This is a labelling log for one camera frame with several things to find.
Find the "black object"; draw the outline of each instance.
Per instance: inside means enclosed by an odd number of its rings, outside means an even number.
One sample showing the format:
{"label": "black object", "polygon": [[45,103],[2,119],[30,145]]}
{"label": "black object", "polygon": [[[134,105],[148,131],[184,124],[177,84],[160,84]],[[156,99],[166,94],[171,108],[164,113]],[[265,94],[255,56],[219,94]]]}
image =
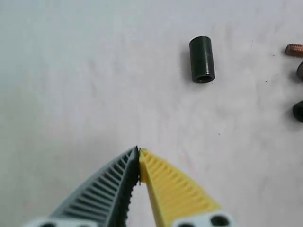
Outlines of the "black object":
{"label": "black object", "polygon": [[303,123],[303,101],[293,106],[294,117]]}
{"label": "black object", "polygon": [[189,43],[192,80],[208,83],[214,80],[214,60],[212,41],[207,36],[199,36]]}
{"label": "black object", "polygon": [[300,80],[303,81],[303,62],[301,62],[301,64],[299,65],[299,67],[297,69],[297,76],[298,76],[298,78],[300,78]]}

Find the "mounting hole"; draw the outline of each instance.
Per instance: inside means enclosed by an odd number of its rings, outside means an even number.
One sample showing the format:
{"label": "mounting hole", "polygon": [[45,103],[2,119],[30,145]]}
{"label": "mounting hole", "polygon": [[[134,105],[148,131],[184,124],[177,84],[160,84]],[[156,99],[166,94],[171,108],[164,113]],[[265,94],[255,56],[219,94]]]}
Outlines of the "mounting hole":
{"label": "mounting hole", "polygon": [[183,224],[178,225],[178,227],[195,227],[195,225],[190,224],[190,223],[183,223]]}
{"label": "mounting hole", "polygon": [[208,83],[213,81],[214,78],[210,75],[201,75],[201,76],[197,76],[195,82],[199,83],[199,84],[203,84],[203,83]]}
{"label": "mounting hole", "polygon": [[47,223],[44,223],[44,224],[40,225],[39,227],[56,227],[56,224],[51,223],[51,222],[47,222]]}
{"label": "mounting hole", "polygon": [[216,216],[213,216],[211,219],[210,219],[211,223],[213,226],[227,226],[229,225],[229,220],[222,216],[222,215],[216,215]]}

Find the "white table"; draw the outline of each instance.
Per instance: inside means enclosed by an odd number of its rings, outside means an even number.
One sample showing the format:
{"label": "white table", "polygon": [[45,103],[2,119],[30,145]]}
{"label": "white table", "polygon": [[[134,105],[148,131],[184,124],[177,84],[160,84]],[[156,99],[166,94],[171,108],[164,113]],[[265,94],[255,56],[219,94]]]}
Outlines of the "white table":
{"label": "white table", "polygon": [[[1,1],[0,226],[46,216],[128,148],[202,185],[242,227],[303,212],[301,0]],[[189,41],[216,79],[191,82]],[[145,186],[128,226],[154,227]]]}

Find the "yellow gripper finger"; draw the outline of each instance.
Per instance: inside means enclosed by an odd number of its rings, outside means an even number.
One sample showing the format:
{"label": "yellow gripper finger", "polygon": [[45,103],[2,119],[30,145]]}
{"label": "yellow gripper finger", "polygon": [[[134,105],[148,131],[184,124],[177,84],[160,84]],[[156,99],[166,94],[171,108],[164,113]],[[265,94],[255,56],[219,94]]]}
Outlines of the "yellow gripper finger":
{"label": "yellow gripper finger", "polygon": [[141,182],[146,183],[157,227],[174,220],[220,210],[194,180],[147,150],[140,152]]}

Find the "black rubber spacer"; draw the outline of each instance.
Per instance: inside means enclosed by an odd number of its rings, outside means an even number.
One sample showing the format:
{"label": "black rubber spacer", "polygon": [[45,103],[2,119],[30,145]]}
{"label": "black rubber spacer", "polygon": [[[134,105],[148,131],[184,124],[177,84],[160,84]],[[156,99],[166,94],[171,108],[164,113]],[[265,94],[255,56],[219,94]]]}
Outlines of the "black rubber spacer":
{"label": "black rubber spacer", "polygon": [[214,80],[214,59],[212,41],[207,36],[199,36],[189,43],[192,80],[208,83]]}
{"label": "black rubber spacer", "polygon": [[293,106],[294,117],[303,123],[303,101]]}

